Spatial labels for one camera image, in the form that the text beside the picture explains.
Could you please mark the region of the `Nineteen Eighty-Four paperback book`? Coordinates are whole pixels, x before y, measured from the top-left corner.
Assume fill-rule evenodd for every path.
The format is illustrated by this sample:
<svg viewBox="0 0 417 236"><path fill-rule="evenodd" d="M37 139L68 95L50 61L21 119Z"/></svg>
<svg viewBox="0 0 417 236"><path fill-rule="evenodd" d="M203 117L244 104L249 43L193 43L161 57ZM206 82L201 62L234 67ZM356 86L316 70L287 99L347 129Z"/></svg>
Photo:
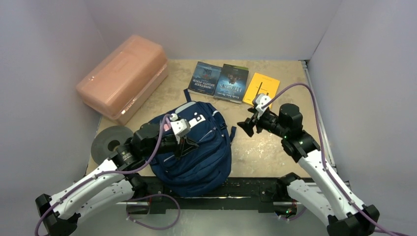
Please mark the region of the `Nineteen Eighty-Four paperback book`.
<svg viewBox="0 0 417 236"><path fill-rule="evenodd" d="M188 85L188 92L213 96L219 81L222 67L204 62L197 62L191 81Z"/></svg>

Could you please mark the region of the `navy blue student backpack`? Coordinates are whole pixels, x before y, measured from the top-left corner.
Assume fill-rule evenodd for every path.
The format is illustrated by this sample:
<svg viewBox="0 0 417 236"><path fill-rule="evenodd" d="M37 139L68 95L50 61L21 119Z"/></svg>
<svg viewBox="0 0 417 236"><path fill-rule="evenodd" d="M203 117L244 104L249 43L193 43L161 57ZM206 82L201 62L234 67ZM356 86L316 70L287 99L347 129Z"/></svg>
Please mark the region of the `navy blue student backpack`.
<svg viewBox="0 0 417 236"><path fill-rule="evenodd" d="M228 127L222 114L210 103L193 101L184 90L186 103L168 111L186 119L187 137L198 148L182 157L173 152L157 154L150 162L153 173L181 197L198 197L223 184L232 165L232 141L236 127Z"/></svg>

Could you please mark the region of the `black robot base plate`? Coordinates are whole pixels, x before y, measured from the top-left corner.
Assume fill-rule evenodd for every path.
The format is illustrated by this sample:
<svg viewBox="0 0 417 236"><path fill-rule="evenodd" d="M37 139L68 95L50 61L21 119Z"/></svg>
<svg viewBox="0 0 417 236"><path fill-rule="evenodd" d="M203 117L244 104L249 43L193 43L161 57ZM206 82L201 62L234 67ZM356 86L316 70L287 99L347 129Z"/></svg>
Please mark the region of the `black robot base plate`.
<svg viewBox="0 0 417 236"><path fill-rule="evenodd" d="M285 185L296 176L229 177L222 185L198 197L181 197L156 177L143 177L145 187L134 198L149 200L121 203L131 215L165 214L169 209L182 210L256 210L292 218L305 208L292 199Z"/></svg>

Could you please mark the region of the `dark blue paperback book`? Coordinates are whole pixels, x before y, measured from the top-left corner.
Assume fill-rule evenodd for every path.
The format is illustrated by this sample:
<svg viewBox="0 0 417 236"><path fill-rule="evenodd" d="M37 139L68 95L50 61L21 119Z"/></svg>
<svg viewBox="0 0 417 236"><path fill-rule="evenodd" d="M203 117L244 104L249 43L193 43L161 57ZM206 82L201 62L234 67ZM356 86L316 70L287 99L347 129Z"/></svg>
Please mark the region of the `dark blue paperback book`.
<svg viewBox="0 0 417 236"><path fill-rule="evenodd" d="M242 103L246 92L249 70L247 67L223 64L213 97Z"/></svg>

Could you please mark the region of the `yellow paperback book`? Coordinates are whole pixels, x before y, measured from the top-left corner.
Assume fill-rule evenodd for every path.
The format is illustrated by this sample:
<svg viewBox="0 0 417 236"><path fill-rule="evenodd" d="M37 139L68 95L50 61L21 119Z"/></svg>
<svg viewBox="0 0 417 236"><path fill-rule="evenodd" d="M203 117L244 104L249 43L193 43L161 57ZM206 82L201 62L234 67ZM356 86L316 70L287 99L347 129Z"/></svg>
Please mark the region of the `yellow paperback book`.
<svg viewBox="0 0 417 236"><path fill-rule="evenodd" d="M259 93L268 95L270 98L276 96L280 81L272 77L254 73L243 97L243 103L252 105L252 101Z"/></svg>

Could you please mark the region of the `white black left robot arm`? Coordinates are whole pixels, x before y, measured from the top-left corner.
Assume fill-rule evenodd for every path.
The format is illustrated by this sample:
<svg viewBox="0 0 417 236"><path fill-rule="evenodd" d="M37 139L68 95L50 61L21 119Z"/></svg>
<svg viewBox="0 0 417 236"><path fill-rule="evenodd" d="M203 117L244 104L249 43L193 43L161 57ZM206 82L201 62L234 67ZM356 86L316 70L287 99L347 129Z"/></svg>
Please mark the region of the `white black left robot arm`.
<svg viewBox="0 0 417 236"><path fill-rule="evenodd" d="M157 154L173 152L181 157L196 148L189 137L196 125L196 121L169 121L166 117L160 123L144 124L90 174L52 196L37 197L40 219L34 234L44 226L49 236L69 236L93 211L148 198L147 184L138 172Z"/></svg>

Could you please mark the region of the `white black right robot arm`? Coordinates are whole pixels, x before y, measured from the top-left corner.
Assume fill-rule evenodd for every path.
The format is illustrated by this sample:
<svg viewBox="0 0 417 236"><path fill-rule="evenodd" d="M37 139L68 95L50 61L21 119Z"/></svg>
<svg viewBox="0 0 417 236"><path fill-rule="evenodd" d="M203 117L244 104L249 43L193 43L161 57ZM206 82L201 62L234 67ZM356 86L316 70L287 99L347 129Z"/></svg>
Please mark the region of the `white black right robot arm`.
<svg viewBox="0 0 417 236"><path fill-rule="evenodd" d="M322 158L319 144L303 129L303 116L297 105L283 104L278 114L268 108L248 111L252 117L238 122L238 126L250 137L263 130L280 137L283 150L321 191L311 190L301 178L290 173L277 181L276 193L280 199L292 198L302 203L323 222L330 236L369 236L375 232L378 209L360 200Z"/></svg>

